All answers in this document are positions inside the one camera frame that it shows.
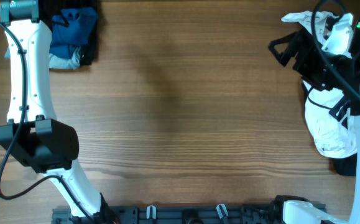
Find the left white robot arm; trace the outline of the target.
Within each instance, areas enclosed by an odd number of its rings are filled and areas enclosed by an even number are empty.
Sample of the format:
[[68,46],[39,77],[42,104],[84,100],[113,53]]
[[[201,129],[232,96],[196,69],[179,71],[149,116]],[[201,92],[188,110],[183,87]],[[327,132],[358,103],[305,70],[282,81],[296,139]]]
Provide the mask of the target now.
[[[0,165],[0,197],[19,198],[50,180],[70,206],[70,222],[119,223],[80,165],[75,129],[57,121],[50,91],[52,31],[47,16],[41,1],[0,2],[0,26],[11,60],[11,101],[7,123],[0,126],[0,145],[6,150]],[[18,194],[3,194],[2,173],[10,156],[43,178]]]

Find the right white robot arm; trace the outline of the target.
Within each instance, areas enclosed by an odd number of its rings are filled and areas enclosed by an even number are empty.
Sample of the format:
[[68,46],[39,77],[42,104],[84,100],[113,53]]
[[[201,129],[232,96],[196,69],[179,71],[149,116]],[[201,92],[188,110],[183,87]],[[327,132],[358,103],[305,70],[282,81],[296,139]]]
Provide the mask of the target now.
[[290,13],[302,28],[273,40],[269,50],[293,69],[305,92],[305,121],[318,152],[335,171],[356,179],[350,223],[360,223],[360,19],[331,12]]

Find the blue t-shirt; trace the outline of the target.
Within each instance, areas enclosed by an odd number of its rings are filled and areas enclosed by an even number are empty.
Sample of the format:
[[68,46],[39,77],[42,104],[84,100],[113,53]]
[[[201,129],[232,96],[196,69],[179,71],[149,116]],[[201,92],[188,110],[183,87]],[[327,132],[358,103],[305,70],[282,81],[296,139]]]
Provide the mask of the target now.
[[75,47],[88,44],[98,15],[92,7],[62,9],[52,17],[50,53],[70,59]]

